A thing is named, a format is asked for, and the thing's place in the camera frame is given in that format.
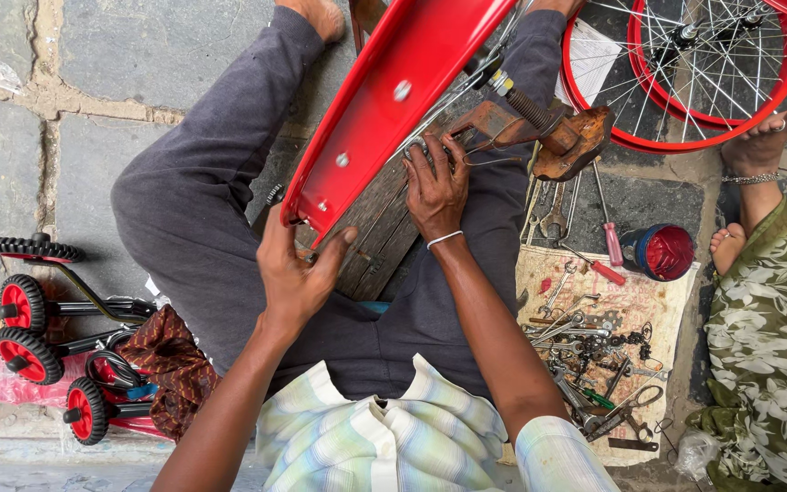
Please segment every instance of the black tire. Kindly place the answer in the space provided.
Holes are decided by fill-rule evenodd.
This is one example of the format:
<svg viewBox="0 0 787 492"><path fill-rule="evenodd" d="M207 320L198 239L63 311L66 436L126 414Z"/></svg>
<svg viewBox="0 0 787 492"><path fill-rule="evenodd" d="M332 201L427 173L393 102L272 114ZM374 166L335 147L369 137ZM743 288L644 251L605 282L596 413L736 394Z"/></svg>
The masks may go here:
<svg viewBox="0 0 787 492"><path fill-rule="evenodd" d="M63 420L71 427L74 439L84 446L92 446L102 441L108 432L107 403L102 391L92 379L82 376L74 380L72 385L68 387L66 408ZM67 421L69 412L76 408L79 410L77 415L79 419Z"/></svg>
<svg viewBox="0 0 787 492"><path fill-rule="evenodd" d="M34 361L22 354L34 357ZM23 357L29 365L23 369L12 369L15 355ZM15 327L4 327L0 330L0 356L8 369L20 374L21 377L32 383L47 386L54 384L63 377L63 363L60 357L53 352L44 341L28 333L27 330Z"/></svg>
<svg viewBox="0 0 787 492"><path fill-rule="evenodd" d="M39 232L32 239L0 237L0 255L27 255L64 263L81 262L87 255L81 248L51 242L48 234Z"/></svg>
<svg viewBox="0 0 787 492"><path fill-rule="evenodd" d="M16 286L16 288L22 291L23 295L26 297L26 302L29 305L30 320L29 323L26 323L26 326L9 323L6 318L3 318L3 321L5 321L6 325L9 327L24 328L34 335L43 335L45 331L47 331L47 312L45 291L41 288L41 284L39 284L38 280L34 277L30 277L23 273L11 275L5 279L5 282L2 284L2 289L0 289L2 306L12 302L11 294L13 294L14 288L9 288L10 285ZM6 290L9 291L9 298L5 298Z"/></svg>

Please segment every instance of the bare foot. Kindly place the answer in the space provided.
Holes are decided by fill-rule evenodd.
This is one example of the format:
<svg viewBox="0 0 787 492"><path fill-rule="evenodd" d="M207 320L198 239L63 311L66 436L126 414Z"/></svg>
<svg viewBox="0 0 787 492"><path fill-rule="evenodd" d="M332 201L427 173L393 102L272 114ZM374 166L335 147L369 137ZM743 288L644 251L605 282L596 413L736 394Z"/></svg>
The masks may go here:
<svg viewBox="0 0 787 492"><path fill-rule="evenodd" d="M713 234L709 241L709 251L713 254L716 272L719 275L726 274L745 246L746 231L740 224L728 224L727 229L719 229Z"/></svg>
<svg viewBox="0 0 787 492"><path fill-rule="evenodd" d="M575 12L587 0L533 0L525 15L535 10L557 10L567 18L573 17Z"/></svg>
<svg viewBox="0 0 787 492"><path fill-rule="evenodd" d="M326 44L344 36L344 12L332 0L276 0L276 5L305 17Z"/></svg>
<svg viewBox="0 0 787 492"><path fill-rule="evenodd" d="M787 141L787 111L773 115L721 147L721 158L740 178L774 173Z"/></svg>

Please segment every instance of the brown patterned cloth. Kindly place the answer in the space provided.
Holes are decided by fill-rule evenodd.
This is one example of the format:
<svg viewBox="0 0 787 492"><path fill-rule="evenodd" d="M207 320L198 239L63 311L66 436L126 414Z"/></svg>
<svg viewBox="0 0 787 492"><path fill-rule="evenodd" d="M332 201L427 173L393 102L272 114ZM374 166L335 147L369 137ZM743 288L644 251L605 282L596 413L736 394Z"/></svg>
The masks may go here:
<svg viewBox="0 0 787 492"><path fill-rule="evenodd" d="M166 305L145 321L120 352L151 373L148 381L160 389L150 418L160 432L180 441L220 381L184 321Z"/></svg>

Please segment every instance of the floral dress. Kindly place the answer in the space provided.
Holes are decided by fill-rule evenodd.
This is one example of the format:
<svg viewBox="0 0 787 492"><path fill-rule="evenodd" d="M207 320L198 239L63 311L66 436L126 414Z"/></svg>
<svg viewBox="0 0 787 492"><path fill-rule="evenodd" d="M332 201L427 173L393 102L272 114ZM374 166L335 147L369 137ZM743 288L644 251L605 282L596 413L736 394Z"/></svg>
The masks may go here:
<svg viewBox="0 0 787 492"><path fill-rule="evenodd" d="M719 282L705 325L719 406L687 423L722 442L719 491L787 490L787 200Z"/></svg>

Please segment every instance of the pink screwdriver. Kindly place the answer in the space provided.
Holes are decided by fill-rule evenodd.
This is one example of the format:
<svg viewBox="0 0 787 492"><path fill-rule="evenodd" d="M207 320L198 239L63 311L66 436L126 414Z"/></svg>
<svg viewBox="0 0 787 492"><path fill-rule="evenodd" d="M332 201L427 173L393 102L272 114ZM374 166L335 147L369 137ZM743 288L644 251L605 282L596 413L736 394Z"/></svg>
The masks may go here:
<svg viewBox="0 0 787 492"><path fill-rule="evenodd" d="M615 222L609 220L609 212L606 210L606 198L603 197L603 186L600 184L600 172L597 171L598 160L600 160L600 156L594 159L594 175L597 178L597 190L600 192L600 203L603 205L603 215L606 216L606 223L603 225L603 229L606 230L606 249L609 251L609 264L612 266L621 266L624 264L624 258L621 254L621 245L618 243Z"/></svg>

